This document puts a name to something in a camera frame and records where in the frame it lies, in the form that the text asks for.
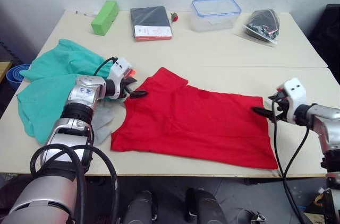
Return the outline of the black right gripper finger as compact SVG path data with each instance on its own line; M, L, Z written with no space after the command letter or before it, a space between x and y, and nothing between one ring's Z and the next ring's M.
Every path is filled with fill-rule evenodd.
M283 91L278 91L274 95L268 97L273 102L280 102L285 98L285 93Z
M263 107L251 107L251 110L256 114L263 116L265 118L274 118L274 113L272 110L268 110Z

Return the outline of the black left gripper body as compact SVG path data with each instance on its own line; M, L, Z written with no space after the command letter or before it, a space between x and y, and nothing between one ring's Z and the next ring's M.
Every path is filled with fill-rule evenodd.
M123 90L124 93L128 93L128 94L137 94L134 90L131 90L129 88L129 85L130 84L133 84L137 82L137 80L133 77L125 77L125 78L122 78L121 80L121 89Z

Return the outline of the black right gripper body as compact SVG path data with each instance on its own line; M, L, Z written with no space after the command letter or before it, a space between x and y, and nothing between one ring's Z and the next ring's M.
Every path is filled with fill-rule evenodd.
M286 99L275 99L274 103L278 104L277 110L279 114L276 115L276 120L287 122L287 113L289 110L289 102Z

